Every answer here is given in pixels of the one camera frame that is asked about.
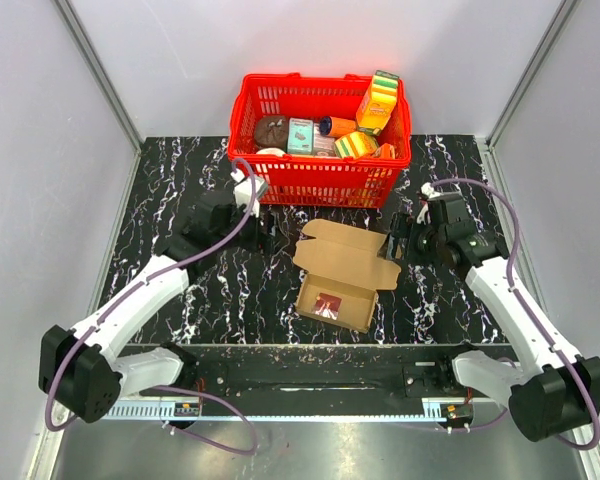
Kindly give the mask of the brown cardboard box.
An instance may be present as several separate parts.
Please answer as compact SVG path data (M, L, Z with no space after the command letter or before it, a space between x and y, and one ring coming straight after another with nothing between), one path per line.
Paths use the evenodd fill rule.
M369 331L380 291L397 288L401 267L380 256L385 235L325 219L313 219L296 243L293 263L305 272L296 312L359 333ZM342 299L336 320L313 313L316 296Z

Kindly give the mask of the small red plastic packet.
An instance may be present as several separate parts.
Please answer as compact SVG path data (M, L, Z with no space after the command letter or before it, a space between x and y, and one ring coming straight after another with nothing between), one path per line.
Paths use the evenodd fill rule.
M339 316L341 302L340 297L320 293L316 296L313 313L325 319L336 320Z

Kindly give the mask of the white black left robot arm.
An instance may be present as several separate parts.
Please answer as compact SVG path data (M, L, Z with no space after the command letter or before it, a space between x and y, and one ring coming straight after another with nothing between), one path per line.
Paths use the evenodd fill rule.
M179 396L191 392L199 384L194 355L172 342L131 356L123 356L123 348L163 306L214 267L221 252L240 248L270 254L278 239L276 214L226 191L202 195L128 285L73 327L55 325L43 335L39 387L47 403L60 403L93 423L127 395L160 386Z

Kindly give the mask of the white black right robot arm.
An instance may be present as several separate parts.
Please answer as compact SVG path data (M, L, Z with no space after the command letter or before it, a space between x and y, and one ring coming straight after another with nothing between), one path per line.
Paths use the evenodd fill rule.
M583 357L551 324L519 284L504 241L479 231L460 194L433 195L417 216L394 214L381 255L447 267L484 304L515 352L512 367L471 344L453 348L436 362L440 392L484 394L532 442L599 425L600 358Z

